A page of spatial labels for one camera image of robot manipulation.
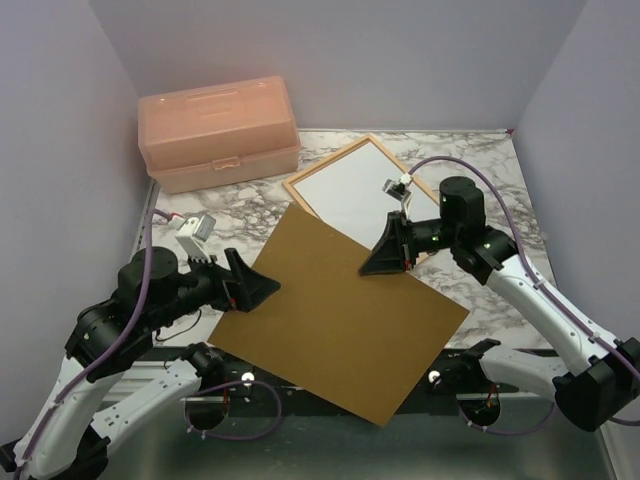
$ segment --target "pink plastic box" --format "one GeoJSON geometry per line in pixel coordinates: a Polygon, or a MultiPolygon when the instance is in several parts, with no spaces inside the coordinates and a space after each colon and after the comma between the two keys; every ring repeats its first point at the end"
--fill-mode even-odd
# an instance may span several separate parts
{"type": "Polygon", "coordinates": [[[140,99],[138,145],[167,193],[298,168],[300,138],[280,77],[140,99]]]}

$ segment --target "robotic arm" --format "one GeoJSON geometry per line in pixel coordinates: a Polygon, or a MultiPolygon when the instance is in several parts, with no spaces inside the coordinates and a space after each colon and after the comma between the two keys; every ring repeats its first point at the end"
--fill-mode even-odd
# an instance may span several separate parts
{"type": "Polygon", "coordinates": [[[361,275],[408,271],[422,252],[449,249],[456,264],[513,305],[551,344],[560,359],[541,358],[485,340],[462,355],[459,368],[445,383],[478,375],[492,383],[508,383],[555,401],[576,426],[594,431],[638,396],[640,382],[614,355],[616,350],[640,366],[640,342],[621,342],[582,313],[540,275],[528,273],[514,240],[486,225],[484,196],[466,177],[440,184],[440,218],[412,222],[407,218],[408,174],[385,190],[402,202],[403,211],[387,217],[382,238],[360,268],[361,275]],[[587,335],[549,294],[588,325],[587,335]]]}
{"type": "Polygon", "coordinates": [[[0,448],[0,463],[6,471],[35,480],[98,478],[108,456],[147,419],[170,402],[196,393],[204,382],[224,383],[222,360],[199,343],[187,347],[155,381],[96,413],[123,373],[153,347],[156,330],[203,305],[250,312],[280,288],[275,280],[249,268],[235,249],[225,250],[229,270],[207,256],[203,242],[214,223],[208,215],[186,220],[172,217],[170,224],[178,229],[177,239],[188,254],[189,273],[178,272],[173,252],[152,247],[148,293],[133,330],[106,361],[56,404],[70,381],[115,344],[125,329],[140,295],[145,251],[137,252],[120,269],[111,298],[80,313],[65,345],[58,379],[36,422],[22,439],[0,448]]]}

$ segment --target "gray wall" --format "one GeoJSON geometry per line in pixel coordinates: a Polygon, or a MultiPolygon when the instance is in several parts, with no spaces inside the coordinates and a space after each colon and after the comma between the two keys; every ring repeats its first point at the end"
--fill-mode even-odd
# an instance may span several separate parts
{"type": "Polygon", "coordinates": [[[625,339],[640,338],[639,24],[638,0],[590,0],[514,138],[560,289],[625,339]]]}
{"type": "Polygon", "coordinates": [[[91,0],[141,95],[271,74],[302,127],[513,127],[584,0],[91,0]]]}
{"type": "Polygon", "coordinates": [[[53,386],[77,314],[131,252],[147,180],[136,94],[86,0],[0,14],[0,442],[53,386]]]}

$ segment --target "marble tabletop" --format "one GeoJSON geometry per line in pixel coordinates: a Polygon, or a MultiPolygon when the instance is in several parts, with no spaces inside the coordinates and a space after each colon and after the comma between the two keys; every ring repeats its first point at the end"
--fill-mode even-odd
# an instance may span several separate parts
{"type": "MultiPolygon", "coordinates": [[[[301,131],[302,151],[299,168],[308,167],[362,135],[362,132],[351,131],[301,131]]],[[[409,166],[429,156],[451,155],[463,158],[484,172],[498,188],[514,215],[527,254],[538,270],[552,280],[542,235],[509,135],[499,132],[393,132],[376,133],[375,136],[400,161],[409,166]]],[[[440,181],[445,177],[468,175],[464,167],[448,162],[436,162],[423,168],[418,174],[434,191],[437,191],[440,181]]],[[[234,247],[251,265],[292,201],[282,186],[282,180],[287,176],[176,195],[167,195],[159,191],[156,207],[169,212],[206,212],[212,215],[217,224],[207,242],[209,253],[217,255],[220,264],[227,266],[223,250],[234,247]]],[[[488,189],[481,185],[482,182],[476,183],[485,191],[487,222],[508,231],[507,222],[498,203],[488,189]]],[[[161,219],[154,221],[153,239],[155,245],[165,246],[176,252],[181,270],[187,270],[186,256],[174,239],[174,231],[161,219]]],[[[429,258],[418,265],[411,274],[470,311],[467,319],[448,343],[448,347],[467,348],[488,337],[517,348],[548,347],[547,342],[522,315],[459,269],[448,252],[440,252],[429,258]]],[[[220,313],[205,307],[201,320],[193,329],[163,344],[186,345],[206,340],[220,316],[220,313]]],[[[190,327],[194,321],[193,316],[181,318],[171,328],[163,329],[161,338],[190,327]]]]}

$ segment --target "white board surface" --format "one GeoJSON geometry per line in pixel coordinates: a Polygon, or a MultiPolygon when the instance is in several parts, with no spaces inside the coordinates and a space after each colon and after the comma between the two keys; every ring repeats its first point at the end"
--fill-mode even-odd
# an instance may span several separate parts
{"type": "MultiPolygon", "coordinates": [[[[300,180],[295,189],[322,221],[371,250],[384,231],[387,213],[400,210],[400,202],[384,193],[382,186],[402,173],[369,142],[300,180]]],[[[410,188],[410,218],[437,218],[438,205],[415,184],[410,188]]]]}

